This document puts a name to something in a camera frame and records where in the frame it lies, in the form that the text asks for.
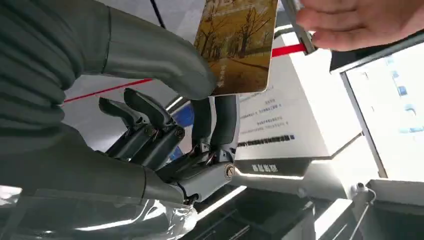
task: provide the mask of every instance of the red stripe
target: red stripe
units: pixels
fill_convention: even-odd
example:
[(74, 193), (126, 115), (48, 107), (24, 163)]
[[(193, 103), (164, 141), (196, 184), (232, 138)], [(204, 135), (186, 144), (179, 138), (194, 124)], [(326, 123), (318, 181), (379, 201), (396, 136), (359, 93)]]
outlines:
[(106, 92), (113, 91), (113, 90), (116, 90), (116, 89), (125, 88), (125, 87), (129, 87), (129, 86), (134, 86), (134, 85), (137, 85), (137, 84), (144, 84), (144, 83), (150, 82), (152, 80), (153, 79), (151, 79), (151, 78), (146, 78), (146, 79), (141, 79), (141, 80), (138, 80), (138, 81), (133, 81), (133, 82), (130, 82), (130, 83), (127, 83), (127, 84), (114, 86), (114, 87), (107, 88), (107, 89), (104, 89), (104, 90), (101, 90), (101, 91), (96, 91), (96, 92), (92, 92), (92, 93), (89, 93), (89, 94), (86, 94), (86, 95), (82, 95), (82, 96), (77, 96), (77, 97), (74, 97), (74, 98), (66, 99), (63, 103), (69, 103), (69, 102), (72, 102), (72, 101), (76, 101), (78, 99), (83, 99), (83, 98), (95, 96), (97, 94), (102, 94), (102, 93), (106, 93)]
[(306, 51), (305, 45), (303, 44), (296, 44), (291, 46), (283, 46), (279, 48), (274, 48), (272, 50), (272, 57), (279, 57), (287, 54), (297, 53), (297, 52), (304, 52)]
[[(304, 52), (304, 51), (306, 51), (306, 48), (303, 44), (296, 44), (296, 45), (292, 45), (292, 46), (283, 46), (283, 47), (279, 47), (279, 48), (274, 48), (272, 50), (272, 57), (275, 58), (275, 57), (279, 57), (279, 56), (283, 56), (283, 55), (287, 55), (287, 54)], [(95, 96), (97, 94), (106, 93), (106, 92), (117, 90), (117, 89), (120, 89), (120, 88), (134, 86), (134, 85), (137, 85), (137, 84), (144, 84), (144, 83), (150, 82), (152, 80), (153, 79), (151, 79), (151, 78), (146, 78), (146, 79), (130, 82), (130, 83), (127, 83), (127, 84), (114, 86), (114, 87), (104, 89), (104, 90), (101, 90), (101, 91), (96, 91), (96, 92), (92, 92), (92, 93), (89, 93), (89, 94), (86, 94), (86, 95), (66, 99), (63, 103), (69, 103), (69, 102), (76, 101), (76, 100), (79, 100), (79, 99)]]

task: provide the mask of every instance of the gray sleeve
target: gray sleeve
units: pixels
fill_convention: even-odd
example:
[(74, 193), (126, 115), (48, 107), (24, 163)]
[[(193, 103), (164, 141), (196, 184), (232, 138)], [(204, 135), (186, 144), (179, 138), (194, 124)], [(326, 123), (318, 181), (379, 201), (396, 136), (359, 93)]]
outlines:
[(2, 0), (0, 26), (0, 155), (61, 139), (64, 90), (81, 74), (156, 78), (190, 99), (216, 85), (188, 42), (93, 0)]

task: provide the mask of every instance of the white surface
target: white surface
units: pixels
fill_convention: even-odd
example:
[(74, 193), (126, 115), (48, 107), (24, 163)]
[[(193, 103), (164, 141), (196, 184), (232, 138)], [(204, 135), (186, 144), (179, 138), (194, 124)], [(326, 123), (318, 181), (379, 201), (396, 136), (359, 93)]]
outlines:
[(104, 3), (115, 9), (142, 18), (153, 24), (159, 25), (158, 18), (156, 17), (150, 0), (96, 0)]
[(194, 43), (205, 0), (156, 0), (166, 29)]
[[(424, 181), (424, 44), (347, 72), (364, 119), (389, 178)], [(400, 96), (398, 87), (407, 94)], [(413, 107), (415, 113), (406, 109)]]
[(323, 236), (351, 204), (352, 200), (339, 198), (315, 221), (317, 240)]
[[(133, 81), (134, 79), (105, 76), (82, 76), (70, 90), (66, 91), (66, 96), (70, 99)], [(163, 106), (177, 95), (158, 80), (134, 85), (131, 88), (153, 97)], [(120, 118), (108, 116), (100, 111), (99, 97), (124, 102), (124, 90), (123, 87), (65, 103), (62, 106), (65, 112), (63, 122), (77, 129), (89, 147), (106, 151), (126, 131), (126, 127)]]
[[(297, 41), (294, 32), (283, 34), (273, 48)], [(331, 52), (323, 49), (308, 56), (299, 52), (272, 58), (268, 90), (240, 98), (239, 142), (283, 135), (295, 139), (239, 147), (238, 160), (327, 157), (362, 131), (341, 77), (328, 72), (330, 61)], [(262, 124), (274, 118), (279, 120)]]
[(214, 204), (207, 207), (205, 210), (203, 210), (197, 215), (197, 221), (200, 221), (201, 219), (203, 219), (204, 217), (206, 217), (207, 215), (209, 215), (210, 213), (212, 213), (213, 211), (215, 211), (216, 209), (224, 205), (226, 202), (233, 199), (235, 196), (237, 196), (238, 194), (246, 190), (246, 188), (247, 188), (246, 186), (239, 186), (236, 189), (234, 189), (232, 192), (225, 195), (223, 198), (216, 201)]
[[(284, 47), (281, 37), (274, 40), (273, 48)], [(273, 111), (260, 113), (266, 107), (277, 106)], [(289, 56), (273, 57), (269, 70), (268, 90), (260, 94), (245, 94), (240, 98), (240, 137), (239, 142), (260, 140), (264, 138), (294, 135), (295, 140), (274, 142), (248, 147), (238, 147), (238, 160), (322, 157), (328, 156), (325, 142), (314, 118), (307, 96), (299, 81), (296, 70)], [(275, 117), (282, 120), (260, 124)], [(267, 129), (267, 126), (281, 124)]]
[(370, 184), (377, 201), (424, 206), (423, 182), (375, 179)]
[[(298, 43), (294, 32), (283, 34), (287, 45)], [(339, 74), (330, 74), (331, 52), (318, 49), (305, 55), (290, 54), (330, 155), (360, 133), (361, 125)]]

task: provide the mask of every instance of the tree illustration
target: tree illustration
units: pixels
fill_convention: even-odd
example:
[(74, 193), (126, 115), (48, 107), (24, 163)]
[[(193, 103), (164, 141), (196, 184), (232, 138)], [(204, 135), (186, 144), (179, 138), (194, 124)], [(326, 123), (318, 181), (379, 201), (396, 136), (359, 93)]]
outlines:
[(265, 44), (267, 43), (268, 40), (268, 36), (270, 35), (269, 31), (266, 31), (263, 33), (263, 45), (265, 46)]
[(203, 47), (201, 49), (200, 54), (203, 56), (206, 50), (206, 46), (208, 45), (209, 40), (211, 39), (211, 37), (213, 35), (215, 35), (215, 33), (222, 28), (223, 26), (225, 26), (226, 24), (228, 24), (227, 18), (223, 18), (218, 22), (214, 22), (213, 20), (211, 20), (209, 22), (209, 28), (208, 30), (203, 30), (201, 29), (200, 32), (203, 34), (204, 37), (204, 43), (203, 43)]
[(270, 20), (271, 18), (266, 16), (266, 11), (258, 13), (255, 7), (249, 9), (245, 23), (241, 25), (239, 30), (241, 36), (240, 58), (244, 58), (246, 55), (249, 38), (261, 30)]

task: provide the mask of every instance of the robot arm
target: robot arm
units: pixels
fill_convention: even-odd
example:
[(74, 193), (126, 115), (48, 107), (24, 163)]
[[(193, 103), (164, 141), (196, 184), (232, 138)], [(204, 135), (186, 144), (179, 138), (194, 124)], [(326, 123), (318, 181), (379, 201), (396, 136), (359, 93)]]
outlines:
[[(93, 0), (5, 0), (0, 10), (0, 184), (23, 188), (23, 196), (65, 191), (97, 200), (119, 196), (182, 203), (194, 194), (198, 200), (211, 194), (199, 193), (201, 184), (193, 188), (192, 180), (201, 176), (197, 172), (217, 168), (224, 162), (220, 159), (227, 158), (224, 154), (234, 155), (234, 147), (220, 147), (230, 144), (231, 137), (215, 131), (210, 143), (214, 154), (203, 153), (213, 161), (196, 166), (197, 170), (179, 168), (178, 176), (164, 182), (154, 171), (163, 166), (182, 135), (181, 127), (167, 116), (161, 118), (166, 114), (154, 101), (128, 91), (125, 101), (131, 110), (121, 112), (122, 104), (109, 102), (117, 110), (109, 113), (126, 113), (123, 119), (132, 130), (107, 154), (127, 154), (137, 164), (92, 151), (77, 131), (61, 123), (63, 112), (58, 106), (64, 90), (81, 74), (157, 78), (189, 99), (204, 99), (216, 80), (193, 46)], [(156, 114), (142, 126), (147, 137), (133, 123), (137, 118), (133, 110), (139, 111), (140, 106), (143, 112), (149, 109)], [(150, 134), (152, 129), (160, 129), (162, 135)], [(212, 192), (228, 182), (223, 171), (220, 177)]]

